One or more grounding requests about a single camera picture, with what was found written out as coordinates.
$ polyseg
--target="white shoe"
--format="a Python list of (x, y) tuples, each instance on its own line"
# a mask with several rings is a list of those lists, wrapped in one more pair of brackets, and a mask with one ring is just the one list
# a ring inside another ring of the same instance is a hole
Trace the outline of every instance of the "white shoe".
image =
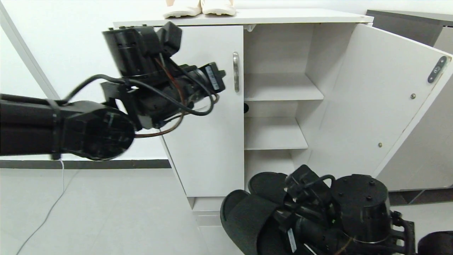
[(227, 14), (233, 16), (236, 13), (234, 0), (201, 0), (201, 8), (204, 14)]
[(166, 0), (164, 17), (196, 16), (201, 13), (200, 0)]

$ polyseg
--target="cabinet shelf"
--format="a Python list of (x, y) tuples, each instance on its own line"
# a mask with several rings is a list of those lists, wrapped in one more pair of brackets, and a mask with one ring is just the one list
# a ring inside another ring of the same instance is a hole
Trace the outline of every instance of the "cabinet shelf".
[(246, 74), (244, 84), (244, 101), (324, 99), (305, 74)]
[(245, 189), (255, 174), (261, 172), (290, 174), (294, 170), (289, 151), (247, 151), (245, 152)]
[(245, 118), (245, 150), (306, 149), (295, 118)]

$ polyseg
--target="cabinet door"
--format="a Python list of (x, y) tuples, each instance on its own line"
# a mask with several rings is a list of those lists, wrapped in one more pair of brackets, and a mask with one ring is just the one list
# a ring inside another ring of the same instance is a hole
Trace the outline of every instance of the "cabinet door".
[[(447, 64), (428, 83), (442, 56)], [(357, 25), (335, 87), (324, 98), (328, 106), (308, 165), (336, 177), (376, 177), (452, 75), (451, 59), (427, 45)]]
[[(234, 88), (234, 52), (240, 56), (239, 92)], [(187, 196), (226, 196), (244, 188), (242, 56), (242, 26), (183, 27), (181, 49), (173, 60), (197, 66), (216, 62), (226, 71), (226, 89), (214, 110), (207, 116), (185, 116), (177, 129), (163, 136)], [(194, 109), (208, 105), (205, 98)]]

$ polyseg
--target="black slipper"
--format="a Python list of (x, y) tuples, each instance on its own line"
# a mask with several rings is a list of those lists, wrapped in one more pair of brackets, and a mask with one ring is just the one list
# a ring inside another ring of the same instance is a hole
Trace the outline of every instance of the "black slipper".
[(257, 194), (276, 204), (283, 204), (286, 192), (285, 179), (287, 175), (276, 172), (262, 172), (254, 175), (247, 187), (251, 194)]
[(292, 252), (272, 217), (279, 207), (256, 194), (236, 190), (225, 197), (220, 209), (223, 229), (245, 255), (311, 255), (295, 241)]

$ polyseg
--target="baseboard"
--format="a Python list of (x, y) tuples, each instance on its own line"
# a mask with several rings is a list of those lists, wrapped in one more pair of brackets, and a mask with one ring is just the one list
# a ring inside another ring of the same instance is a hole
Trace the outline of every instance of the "baseboard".
[(453, 188), (389, 192), (390, 205), (418, 205), (453, 202)]
[[(168, 159), (64, 161), (64, 167), (65, 169), (171, 168)], [(52, 160), (0, 160), (0, 168), (61, 169), (61, 163)]]

